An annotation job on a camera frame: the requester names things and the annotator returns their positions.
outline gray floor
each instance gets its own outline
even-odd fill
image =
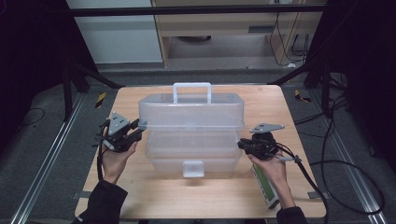
[[[251,48],[249,41],[256,48]],[[194,38],[175,38],[172,43],[170,64],[166,69],[136,69],[133,73],[107,71],[103,75],[127,86],[171,85],[175,81],[202,80],[213,84],[265,84],[286,75],[292,69],[275,63],[270,57],[271,50],[268,49],[263,36],[213,36],[206,42]],[[315,101],[307,103],[294,97],[295,90],[300,90],[303,96],[311,99],[316,99],[320,94],[320,88],[305,90],[301,85],[302,80],[304,75],[294,78],[282,87],[294,120],[319,112]],[[94,158],[95,147],[92,146],[96,144],[94,137],[99,131],[98,126],[109,114],[117,94],[117,90],[112,90],[93,79],[89,81],[92,86],[88,94],[81,95],[74,92],[75,99],[79,96],[83,97],[81,109],[43,189],[36,198],[29,220],[40,220],[42,223],[45,223],[45,220],[61,223],[63,220],[67,223],[74,217],[77,200],[73,199],[72,195],[83,188]],[[94,105],[101,92],[106,92],[106,98],[100,108],[95,108]],[[332,91],[334,99],[341,94],[339,91]],[[19,133],[8,146],[10,153],[1,159],[0,220],[2,221],[0,223],[8,223],[15,214],[46,158],[57,132],[61,129],[64,118],[62,86],[39,93],[32,107],[39,109],[33,109],[28,113],[24,122],[26,125],[21,126]],[[326,121],[324,118],[319,118],[297,125],[308,157],[305,166],[309,165],[309,162],[320,160],[323,143],[323,137],[320,136],[326,133]],[[347,154],[356,165],[375,180],[386,196],[386,206],[382,212],[386,222],[375,222],[373,219],[378,216],[368,217],[351,212],[330,199],[328,201],[330,223],[396,223],[394,213],[396,197],[393,193],[396,189],[395,174],[389,169],[385,160],[370,155],[364,135],[347,107],[342,107],[334,113],[334,122],[336,132],[332,133],[326,144],[325,158],[338,160]],[[312,166],[312,170],[320,189],[324,190],[319,166]],[[350,206],[363,209],[361,202],[367,199],[364,198],[364,193],[361,197],[362,185],[352,184],[355,180],[345,166],[326,164],[325,176],[329,188],[337,198]],[[367,186],[367,191],[373,194],[374,201],[380,203],[375,188],[371,184]],[[174,220],[151,220],[151,223],[154,221],[175,223]],[[220,224],[238,220],[211,221]],[[323,220],[312,219],[310,223],[323,223]]]

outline sleeve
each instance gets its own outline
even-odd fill
[[[300,207],[294,206],[286,209],[281,209],[276,213],[276,220],[278,224],[307,224],[303,210]]]
[[[118,224],[120,210],[128,192],[105,180],[99,181],[88,200],[88,207],[73,224]]]

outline plastic box lid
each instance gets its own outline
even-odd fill
[[[175,85],[173,94],[151,94],[139,101],[140,129],[239,131],[245,127],[244,101],[238,94],[211,94],[210,87],[208,93],[177,94]]]

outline black cable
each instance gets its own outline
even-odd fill
[[[347,204],[342,203],[339,199],[335,198],[334,195],[332,194],[332,192],[330,191],[330,188],[329,188],[329,186],[328,186],[328,184],[327,184],[327,182],[326,182],[326,178],[325,178],[325,175],[324,175],[324,163],[325,163],[324,155],[325,155],[325,149],[326,149],[327,138],[330,136],[329,133],[330,133],[330,129],[331,129],[332,124],[333,124],[333,113],[334,113],[334,109],[331,109],[331,110],[330,110],[330,113],[331,113],[331,114],[330,114],[330,124],[329,124],[329,128],[327,129],[327,132],[326,132],[326,134],[325,134],[325,138],[324,138],[324,140],[323,140],[321,158],[320,158],[320,162],[319,162],[319,163],[320,163],[320,171],[321,171],[321,177],[322,177],[323,185],[324,185],[325,189],[328,191],[329,195],[330,195],[336,202],[338,202],[338,203],[340,203],[341,205],[343,205],[345,208],[347,208],[347,209],[349,209],[349,210],[351,210],[351,211],[353,211],[353,212],[356,212],[356,213],[359,213],[359,214],[363,214],[363,215],[375,215],[375,214],[378,214],[379,212],[381,212],[381,211],[383,210],[383,208],[384,208],[384,206],[385,206],[385,198],[384,198],[384,195],[383,195],[383,193],[382,193],[382,190],[378,187],[378,185],[374,182],[374,180],[373,180],[372,178],[370,178],[370,180],[372,180],[372,182],[374,183],[375,187],[378,189],[378,192],[379,192],[379,195],[380,195],[381,201],[382,201],[380,208],[379,208],[378,210],[374,211],[374,212],[365,212],[365,211],[362,212],[362,211],[360,211],[360,210],[358,210],[358,209],[355,209],[355,208],[353,208],[353,207],[351,207],[351,206],[348,206]],[[355,166],[355,165],[353,165],[353,164],[350,164],[350,165],[352,165],[352,166],[354,166],[355,168],[361,170],[360,168],[358,168],[357,166]]]
[[[285,56],[291,61],[291,63],[300,62],[301,60],[294,60],[294,59],[291,59],[291,58],[288,56],[288,53],[286,52],[285,44],[284,44],[283,39],[282,39],[282,35],[280,34],[280,30],[279,30],[279,26],[278,26],[278,21],[279,21],[279,12],[276,13],[276,21],[275,21],[275,24],[274,24],[274,29],[273,29],[273,31],[271,32],[270,40],[269,40],[269,41],[270,41],[270,46],[271,46],[272,52],[274,53],[274,55],[276,55],[276,54],[275,54],[275,51],[274,51],[274,48],[273,48],[273,46],[272,46],[272,37],[273,37],[273,34],[274,34],[275,29],[277,29],[277,32],[278,32],[278,34],[279,34],[279,39],[280,39],[280,42],[281,42],[281,44],[282,44],[283,53],[285,54]],[[276,59],[276,57],[275,57],[275,61],[276,61],[276,63],[277,63],[278,65],[281,65],[281,66],[287,65],[287,64],[282,64],[282,63],[278,62],[277,59]]]
[[[336,109],[338,109],[338,108],[344,106],[344,105],[342,105],[342,103],[343,103],[343,102],[346,102],[346,101],[347,101],[347,100],[343,100],[343,101],[341,101],[341,102],[339,102],[339,103],[337,103],[337,104],[334,104],[334,105],[330,108],[330,110],[336,110]],[[317,119],[317,118],[319,118],[319,117],[322,116],[322,115],[326,115],[326,113],[325,113],[325,112],[321,112],[321,113],[317,113],[316,115],[311,115],[311,116],[308,116],[308,117],[303,118],[303,119],[297,119],[297,120],[294,121],[294,125],[299,125],[299,124],[307,123],[308,121]]]
[[[107,136],[107,133],[105,133],[105,129],[108,128],[109,125],[110,125],[110,119],[106,119],[106,121],[101,126],[101,131],[100,131],[99,149],[98,149],[98,155],[96,157],[96,167],[97,167],[98,179],[99,180],[103,179],[103,171],[102,171],[103,155],[107,151],[107,148],[106,148],[105,151],[103,151],[102,150],[102,145],[103,145],[103,140]]]
[[[28,125],[35,124],[35,123],[39,122],[40,120],[42,120],[44,118],[44,115],[46,114],[46,111],[43,108],[30,108],[29,111],[32,111],[32,110],[41,110],[41,112],[42,112],[41,117],[35,121],[30,122],[30,123],[23,123],[23,124],[21,124],[21,126],[28,126]]]
[[[364,170],[362,170],[359,166],[354,165],[349,162],[346,162],[346,161],[338,161],[338,160],[316,161],[316,162],[309,163],[309,165],[314,166],[314,165],[318,165],[321,163],[342,163],[342,164],[345,164],[348,166],[352,166],[353,168],[359,170],[362,174],[364,174],[366,176],[367,179],[370,180],[370,182],[373,184],[375,189],[378,191],[378,195],[381,198],[382,203],[379,205],[379,208],[377,210],[375,210],[374,212],[365,212],[365,211],[358,210],[356,208],[353,208],[353,207],[343,203],[341,200],[337,199],[329,189],[326,189],[327,192],[329,193],[329,195],[332,197],[332,199],[334,199],[336,202],[340,203],[341,205],[343,205],[344,207],[348,208],[349,210],[351,210],[353,212],[356,212],[356,213],[359,213],[362,215],[367,215],[367,216],[378,214],[384,209],[384,207],[385,207],[384,193],[382,192],[381,188],[375,183],[375,181],[370,177],[370,175],[367,172],[365,172]]]
[[[333,85],[335,85],[335,88],[337,90],[345,91],[347,89],[347,85],[345,85],[342,80],[340,81],[337,78],[333,77],[332,75],[330,75],[330,80],[333,83]]]
[[[348,5],[348,4],[350,4],[350,2],[351,1],[345,0],[344,3],[342,3],[342,4],[343,5]],[[302,72],[304,72],[304,71],[306,72],[306,70],[311,69],[317,62],[322,61],[323,57],[326,57],[326,51],[327,50],[323,50],[324,51],[324,53],[322,52],[322,56],[323,57],[320,57],[320,56],[317,57],[317,54],[319,54],[324,47],[327,47],[327,48],[329,47],[329,45],[330,45],[329,43],[331,43],[333,37],[340,30],[341,26],[344,25],[344,23],[350,17],[350,15],[352,14],[353,10],[357,6],[358,2],[359,2],[359,0],[355,0],[355,2],[352,3],[353,6],[350,8],[350,10],[345,15],[345,17],[336,25],[336,27],[330,32],[329,35],[326,35],[326,38],[321,42],[321,44],[315,50],[313,50],[313,51],[311,50],[310,51],[310,54],[306,57],[307,60],[310,60],[310,62],[308,63],[308,66],[300,67],[296,71],[293,71],[290,74],[288,74],[288,75],[286,75],[286,76],[284,76],[284,77],[282,77],[282,78],[280,78],[277,81],[274,81],[272,83],[277,83],[276,85],[282,84],[282,83],[288,81],[288,79],[290,79],[292,77],[296,77],[297,75],[301,74]]]
[[[303,49],[294,49],[295,43],[297,42],[299,35],[296,35],[294,37],[294,41],[293,44],[291,45],[291,52],[293,53],[294,56],[298,56],[298,57],[303,57],[303,63],[305,61],[306,55],[308,54],[308,37],[309,35],[305,35],[305,41],[304,41],[304,47]]]
[[[312,134],[312,133],[301,133],[301,132],[297,132],[297,133],[303,134],[303,135],[308,135],[308,136],[311,136],[311,137],[324,138],[324,135],[323,136],[319,136],[319,135],[315,135],[315,134]]]
[[[297,155],[294,155],[292,153],[292,151],[286,147],[283,144],[280,143],[276,143],[277,144],[277,148],[284,151],[286,154],[288,154],[289,156],[291,156],[292,158],[294,158],[294,162],[297,163],[297,165],[299,166],[300,170],[303,172],[303,175],[305,177],[305,179],[308,181],[309,185],[311,185],[311,187],[318,193],[318,195],[320,196],[320,199],[323,201],[323,205],[326,209],[326,214],[324,216],[324,224],[327,224],[329,222],[329,205],[327,203],[327,199],[326,197],[323,195],[323,193],[321,192],[321,190],[318,188],[318,186],[315,184],[315,182],[312,180],[311,176],[309,176],[308,172],[305,170],[305,167],[303,166],[300,158]]]

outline cabinet drawer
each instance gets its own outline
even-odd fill
[[[153,0],[155,7],[268,5],[269,0]],[[246,35],[249,27],[273,27],[275,13],[227,13],[160,15],[156,17],[162,36]]]

